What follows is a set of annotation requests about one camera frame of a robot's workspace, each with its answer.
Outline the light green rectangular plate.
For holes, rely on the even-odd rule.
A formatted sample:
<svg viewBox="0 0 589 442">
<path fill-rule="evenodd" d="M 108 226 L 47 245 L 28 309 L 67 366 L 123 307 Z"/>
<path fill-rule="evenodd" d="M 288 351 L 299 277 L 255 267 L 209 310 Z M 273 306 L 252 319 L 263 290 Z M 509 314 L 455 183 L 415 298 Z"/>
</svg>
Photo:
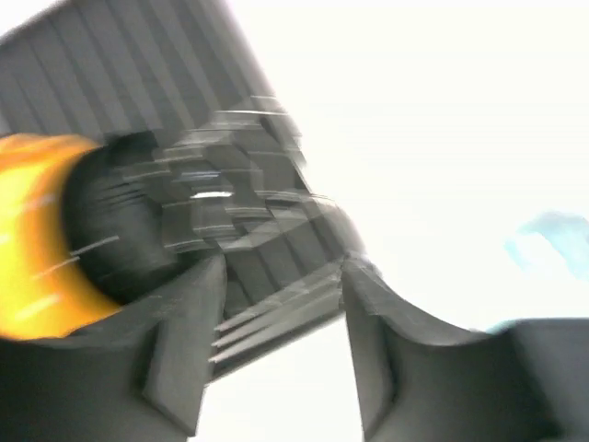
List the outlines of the light green rectangular plate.
<svg viewBox="0 0 589 442">
<path fill-rule="evenodd" d="M 588 220 L 546 212 L 504 242 L 492 270 L 498 284 L 484 326 L 495 332 L 518 320 L 588 316 Z"/>
</svg>

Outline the black round plate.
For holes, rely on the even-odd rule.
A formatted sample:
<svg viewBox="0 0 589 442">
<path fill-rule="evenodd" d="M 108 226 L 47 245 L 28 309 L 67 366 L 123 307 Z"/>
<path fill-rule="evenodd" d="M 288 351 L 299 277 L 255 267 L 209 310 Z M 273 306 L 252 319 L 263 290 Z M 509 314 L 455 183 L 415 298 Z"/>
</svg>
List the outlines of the black round plate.
<svg viewBox="0 0 589 442">
<path fill-rule="evenodd" d="M 84 154 L 64 185 L 66 243 L 90 282 L 125 305 L 174 277 L 176 253 L 162 239 L 162 209 L 134 170 L 153 158 L 155 134 L 115 135 Z"/>
</svg>

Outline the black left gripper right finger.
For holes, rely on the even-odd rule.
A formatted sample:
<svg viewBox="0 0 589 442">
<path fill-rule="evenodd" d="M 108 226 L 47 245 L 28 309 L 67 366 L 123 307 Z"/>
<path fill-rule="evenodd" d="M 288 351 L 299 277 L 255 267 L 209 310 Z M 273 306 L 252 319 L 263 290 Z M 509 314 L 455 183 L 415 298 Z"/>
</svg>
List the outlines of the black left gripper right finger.
<svg viewBox="0 0 589 442">
<path fill-rule="evenodd" d="M 587 439 L 587 320 L 464 330 L 358 259 L 343 263 L 341 288 L 365 440 Z"/>
</svg>

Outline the yellow polka dot plate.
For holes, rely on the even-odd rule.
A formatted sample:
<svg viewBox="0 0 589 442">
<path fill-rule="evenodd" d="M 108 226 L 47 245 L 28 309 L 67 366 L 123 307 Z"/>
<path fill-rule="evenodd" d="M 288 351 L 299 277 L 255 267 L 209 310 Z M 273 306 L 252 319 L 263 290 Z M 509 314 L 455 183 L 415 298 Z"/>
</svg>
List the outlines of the yellow polka dot plate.
<svg viewBox="0 0 589 442">
<path fill-rule="evenodd" d="M 13 134 L 1 139 L 1 335 L 64 337 L 117 313 L 81 271 L 66 244 L 66 178 L 96 144 L 79 135 Z"/>
</svg>

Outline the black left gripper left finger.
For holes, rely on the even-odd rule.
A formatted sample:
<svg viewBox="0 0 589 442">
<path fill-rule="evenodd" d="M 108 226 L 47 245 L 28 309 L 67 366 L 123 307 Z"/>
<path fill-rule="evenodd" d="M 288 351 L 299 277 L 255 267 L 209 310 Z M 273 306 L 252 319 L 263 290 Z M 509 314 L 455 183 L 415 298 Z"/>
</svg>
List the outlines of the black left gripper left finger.
<svg viewBox="0 0 589 442">
<path fill-rule="evenodd" d="M 3 340 L 2 439 L 194 436 L 225 290 L 225 260 L 215 256 L 70 336 Z"/>
</svg>

